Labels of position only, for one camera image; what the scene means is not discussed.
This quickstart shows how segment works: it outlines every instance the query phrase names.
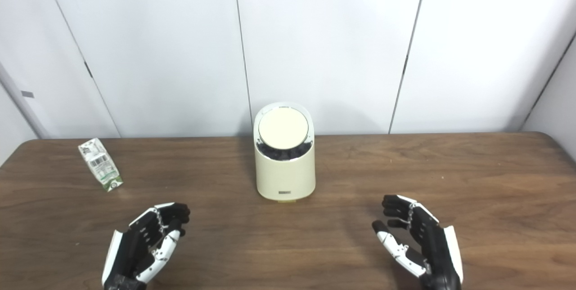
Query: black finger segment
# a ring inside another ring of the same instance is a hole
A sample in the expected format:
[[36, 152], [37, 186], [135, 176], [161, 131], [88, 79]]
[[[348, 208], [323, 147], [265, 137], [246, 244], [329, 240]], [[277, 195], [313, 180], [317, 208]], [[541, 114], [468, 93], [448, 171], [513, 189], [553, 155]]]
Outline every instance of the black finger segment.
[[160, 208], [159, 211], [162, 221], [167, 225], [169, 225], [173, 219], [178, 219], [183, 224], [190, 221], [190, 209], [186, 204], [175, 202], [171, 206]]
[[390, 230], [386, 227], [386, 225], [381, 220], [375, 220], [374, 222], [372, 222], [372, 228], [374, 229], [375, 233], [378, 233], [378, 232], [390, 233]]
[[408, 223], [403, 222], [399, 219], [391, 219], [387, 222], [388, 226], [391, 228], [403, 228], [408, 229]]

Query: robotic hand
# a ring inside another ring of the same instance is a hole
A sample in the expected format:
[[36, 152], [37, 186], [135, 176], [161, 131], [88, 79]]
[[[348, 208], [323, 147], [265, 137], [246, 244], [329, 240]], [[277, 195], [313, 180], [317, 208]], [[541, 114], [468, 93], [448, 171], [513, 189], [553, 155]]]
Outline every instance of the robotic hand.
[[189, 222], [185, 204], [171, 202], [149, 208], [128, 226], [114, 231], [102, 274], [105, 290], [145, 290], [166, 265]]
[[403, 268], [419, 278], [426, 290], [460, 290], [462, 261], [454, 227], [440, 227], [438, 219], [416, 200], [386, 195], [384, 214], [391, 219], [387, 226], [404, 228], [422, 247], [422, 253], [399, 243], [380, 220], [372, 227], [384, 247]]

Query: panel seam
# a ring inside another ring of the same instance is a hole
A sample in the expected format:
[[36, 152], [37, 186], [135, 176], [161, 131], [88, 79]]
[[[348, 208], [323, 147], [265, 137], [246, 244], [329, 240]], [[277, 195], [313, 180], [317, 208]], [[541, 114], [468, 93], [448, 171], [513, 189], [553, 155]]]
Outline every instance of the panel seam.
[[400, 92], [402, 89], [402, 84], [404, 83], [404, 76], [406, 74], [406, 66], [408, 65], [408, 59], [410, 57], [410, 50], [412, 48], [412, 41], [414, 40], [414, 32], [416, 31], [416, 24], [418, 23], [418, 16], [420, 15], [420, 7], [422, 6], [422, 0], [418, 0], [418, 8], [416, 9], [416, 17], [414, 18], [414, 24], [412, 25], [412, 33], [410, 34], [410, 41], [408, 43], [408, 50], [406, 51], [406, 58], [404, 60], [404, 66], [402, 67], [402, 75], [400, 77], [400, 83], [398, 85], [398, 92], [396, 93], [396, 101], [394, 102], [394, 110], [392, 111], [392, 116], [390, 119], [390, 126], [388, 128], [388, 134], [392, 132], [392, 124], [394, 123], [394, 117], [396, 116], [396, 110], [398, 108], [398, 100], [400, 99]]
[[240, 20], [240, 5], [236, 0], [236, 11], [238, 12], [238, 27], [240, 29], [240, 44], [242, 46], [242, 61], [244, 64], [244, 78], [246, 79], [246, 93], [248, 98], [248, 111], [250, 112], [250, 126], [254, 130], [254, 123], [252, 121], [252, 102], [250, 101], [250, 86], [248, 84], [248, 72], [246, 70], [246, 53], [244, 52], [244, 37], [242, 33], [242, 21]]

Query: cream trash can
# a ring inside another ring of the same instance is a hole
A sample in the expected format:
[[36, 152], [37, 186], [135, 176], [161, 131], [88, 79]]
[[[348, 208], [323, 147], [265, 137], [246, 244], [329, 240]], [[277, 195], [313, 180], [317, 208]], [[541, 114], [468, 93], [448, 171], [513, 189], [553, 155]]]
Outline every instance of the cream trash can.
[[293, 201], [316, 186], [314, 126], [299, 104], [276, 102], [254, 120], [256, 185], [267, 199]]

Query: robot finger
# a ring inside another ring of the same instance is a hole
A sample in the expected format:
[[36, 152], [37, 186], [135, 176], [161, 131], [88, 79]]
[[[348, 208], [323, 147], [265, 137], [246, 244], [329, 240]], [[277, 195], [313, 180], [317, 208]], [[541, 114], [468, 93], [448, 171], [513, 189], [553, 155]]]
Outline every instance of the robot finger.
[[160, 216], [165, 225], [170, 224], [173, 219], [178, 219], [183, 224], [190, 221], [190, 209], [185, 204], [178, 202], [169, 202], [154, 206], [160, 211]]
[[416, 250], [399, 243], [383, 222], [380, 220], [373, 222], [372, 228], [385, 249], [403, 268], [416, 277], [426, 273], [426, 268], [423, 266], [424, 257]]
[[402, 229], [408, 229], [408, 226], [409, 226], [409, 224], [407, 222], [405, 222], [404, 220], [400, 220], [400, 219], [388, 220], [387, 225], [391, 228], [402, 228]]
[[400, 218], [401, 220], [407, 222], [410, 210], [408, 208], [385, 206], [383, 214], [384, 216]]
[[386, 194], [384, 196], [382, 206], [402, 206], [408, 208], [414, 202], [416, 202], [416, 200], [407, 198], [405, 196], [399, 196], [397, 194]]

